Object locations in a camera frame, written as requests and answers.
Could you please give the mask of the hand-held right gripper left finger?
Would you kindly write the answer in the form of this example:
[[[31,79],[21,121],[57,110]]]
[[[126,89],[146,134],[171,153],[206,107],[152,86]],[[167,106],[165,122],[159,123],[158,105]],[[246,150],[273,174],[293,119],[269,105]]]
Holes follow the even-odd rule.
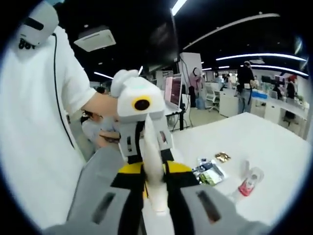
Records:
[[[127,164],[110,184],[82,179],[66,223],[44,235],[135,235],[143,208],[145,173],[142,163]]]

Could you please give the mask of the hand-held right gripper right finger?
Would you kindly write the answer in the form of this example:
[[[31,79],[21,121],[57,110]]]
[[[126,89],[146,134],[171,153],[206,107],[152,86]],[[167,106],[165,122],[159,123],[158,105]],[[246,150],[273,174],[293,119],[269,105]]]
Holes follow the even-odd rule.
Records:
[[[168,206],[177,235],[267,235],[270,227],[248,221],[235,204],[209,185],[200,185],[191,168],[177,162],[164,164]]]

